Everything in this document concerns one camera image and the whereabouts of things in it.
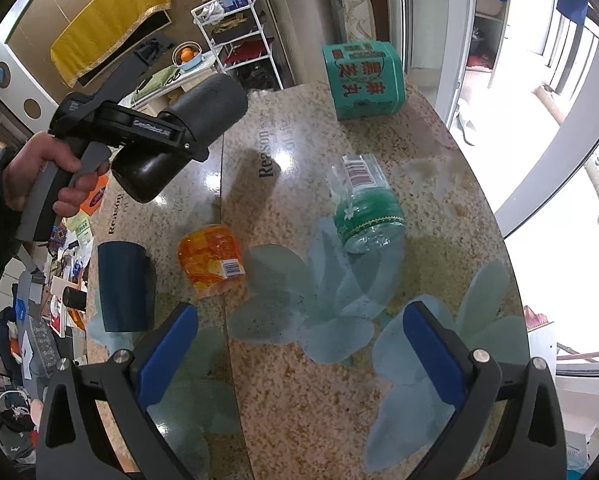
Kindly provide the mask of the dark blue plastic cup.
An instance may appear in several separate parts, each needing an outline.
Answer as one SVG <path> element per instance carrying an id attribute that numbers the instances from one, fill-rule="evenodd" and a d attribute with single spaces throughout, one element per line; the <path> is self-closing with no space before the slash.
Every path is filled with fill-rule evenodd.
<path id="1" fill-rule="evenodd" d="M 113 240 L 98 246 L 98 287 L 106 332 L 146 332 L 146 251 L 139 244 Z"/>

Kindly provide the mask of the green clear plastic cup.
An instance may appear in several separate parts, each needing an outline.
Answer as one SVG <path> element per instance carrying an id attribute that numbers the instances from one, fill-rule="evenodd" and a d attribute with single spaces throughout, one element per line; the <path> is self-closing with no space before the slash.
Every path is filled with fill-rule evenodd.
<path id="1" fill-rule="evenodd" d="M 342 156 L 327 181 L 334 226 L 346 252 L 361 255 L 405 236 L 403 207 L 374 155 Z"/>

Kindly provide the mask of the fruit bowl with oranges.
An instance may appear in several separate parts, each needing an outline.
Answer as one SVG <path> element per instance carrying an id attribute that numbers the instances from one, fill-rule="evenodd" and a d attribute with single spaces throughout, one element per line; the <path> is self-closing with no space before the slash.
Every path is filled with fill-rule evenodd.
<path id="1" fill-rule="evenodd" d="M 173 50 L 171 61 L 174 66 L 187 72 L 203 61 L 203 49 L 195 41 L 187 41 Z"/>

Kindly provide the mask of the grey cylindrical air conditioner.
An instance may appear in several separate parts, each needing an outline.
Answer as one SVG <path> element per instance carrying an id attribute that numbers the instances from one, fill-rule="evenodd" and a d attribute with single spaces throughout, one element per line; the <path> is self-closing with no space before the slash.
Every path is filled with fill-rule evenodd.
<path id="1" fill-rule="evenodd" d="M 339 41 L 331 0 L 268 0 L 296 84 L 328 80 L 322 48 Z"/>

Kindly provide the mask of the white metal shelf rack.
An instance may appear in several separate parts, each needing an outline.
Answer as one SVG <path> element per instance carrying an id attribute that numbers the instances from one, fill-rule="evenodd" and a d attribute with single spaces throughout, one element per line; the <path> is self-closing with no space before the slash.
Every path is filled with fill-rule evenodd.
<path id="1" fill-rule="evenodd" d="M 257 0 L 208 0 L 191 10 L 220 73 L 238 76 L 240 70 L 264 69 L 266 84 L 283 89 L 273 56 L 273 36 Z"/>

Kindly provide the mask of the yellow cloth cover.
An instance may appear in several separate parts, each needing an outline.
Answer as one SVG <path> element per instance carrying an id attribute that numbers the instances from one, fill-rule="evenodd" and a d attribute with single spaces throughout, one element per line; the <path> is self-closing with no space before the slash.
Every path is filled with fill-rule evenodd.
<path id="1" fill-rule="evenodd" d="M 88 84 L 124 52 L 170 24 L 171 0 L 91 0 L 52 43 L 68 87 Z"/>

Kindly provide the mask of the green folded cloth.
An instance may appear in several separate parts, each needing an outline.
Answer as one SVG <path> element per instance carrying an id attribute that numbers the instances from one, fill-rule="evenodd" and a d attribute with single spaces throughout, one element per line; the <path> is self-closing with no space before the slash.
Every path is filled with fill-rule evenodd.
<path id="1" fill-rule="evenodd" d="M 132 93 L 131 102 L 136 103 L 147 96 L 148 94 L 162 89 L 166 84 L 169 84 L 171 81 L 174 81 L 180 74 L 180 70 L 177 66 L 170 65 L 162 70 L 158 70 L 154 75 L 150 76 L 150 78 L 146 78 L 136 87 L 136 90 Z"/>

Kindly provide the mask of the white TV cabinet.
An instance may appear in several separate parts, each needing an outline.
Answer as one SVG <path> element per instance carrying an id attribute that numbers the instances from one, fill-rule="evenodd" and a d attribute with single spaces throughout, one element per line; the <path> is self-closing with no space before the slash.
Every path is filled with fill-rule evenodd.
<path id="1" fill-rule="evenodd" d="M 133 93 L 128 94 L 120 101 L 120 104 L 139 110 L 141 107 L 147 106 L 150 101 L 162 99 L 163 96 L 167 96 L 168 93 L 174 90 L 182 89 L 184 92 L 188 92 L 199 82 L 218 73 L 216 62 L 216 57 L 210 51 L 204 52 L 202 62 L 191 68 L 191 70 L 180 72 L 177 77 L 169 79 L 167 84 L 163 84 L 162 87 L 150 93 L 145 93 L 141 98 L 135 98 Z"/>

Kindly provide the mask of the orange patterned plastic cup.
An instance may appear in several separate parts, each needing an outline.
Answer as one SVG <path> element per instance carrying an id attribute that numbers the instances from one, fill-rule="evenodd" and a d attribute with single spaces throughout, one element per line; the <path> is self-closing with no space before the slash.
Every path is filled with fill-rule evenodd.
<path id="1" fill-rule="evenodd" d="M 186 234 L 178 245 L 178 259 L 200 299 L 219 296 L 245 278 L 241 248 L 222 224 Z"/>

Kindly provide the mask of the orange shopping bag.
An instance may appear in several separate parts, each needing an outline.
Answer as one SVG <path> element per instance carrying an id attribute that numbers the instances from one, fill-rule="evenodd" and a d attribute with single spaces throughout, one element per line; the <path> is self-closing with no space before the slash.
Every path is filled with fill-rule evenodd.
<path id="1" fill-rule="evenodd" d="M 86 200 L 80 205 L 80 209 L 87 214 L 92 216 L 94 212 L 98 211 L 101 207 L 103 198 L 108 187 L 108 177 L 106 174 L 98 178 L 94 190 L 88 195 Z"/>

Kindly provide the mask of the blue hanging garment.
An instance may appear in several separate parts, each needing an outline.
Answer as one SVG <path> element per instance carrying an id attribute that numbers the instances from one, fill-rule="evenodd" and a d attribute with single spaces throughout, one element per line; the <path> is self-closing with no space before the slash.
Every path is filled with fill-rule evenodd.
<path id="1" fill-rule="evenodd" d="M 557 12 L 576 25 L 584 25 L 589 0 L 557 0 Z"/>

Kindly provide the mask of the green tissue box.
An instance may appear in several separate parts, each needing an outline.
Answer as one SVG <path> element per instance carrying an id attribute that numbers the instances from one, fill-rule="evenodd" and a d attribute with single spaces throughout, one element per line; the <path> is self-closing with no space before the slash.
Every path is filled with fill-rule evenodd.
<path id="1" fill-rule="evenodd" d="M 329 44 L 322 55 L 338 120 L 399 112 L 406 101 L 405 73 L 389 42 Z"/>

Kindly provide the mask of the black ribbed tumbler cup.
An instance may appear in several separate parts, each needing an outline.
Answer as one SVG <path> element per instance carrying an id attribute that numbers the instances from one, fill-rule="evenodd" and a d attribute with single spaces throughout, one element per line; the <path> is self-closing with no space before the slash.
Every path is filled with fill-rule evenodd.
<path id="1" fill-rule="evenodd" d="M 241 84 L 214 74 L 157 116 L 134 116 L 131 128 L 136 133 L 112 162 L 115 179 L 132 200 L 141 204 L 154 200 L 189 162 L 205 162 L 211 144 L 247 109 Z"/>

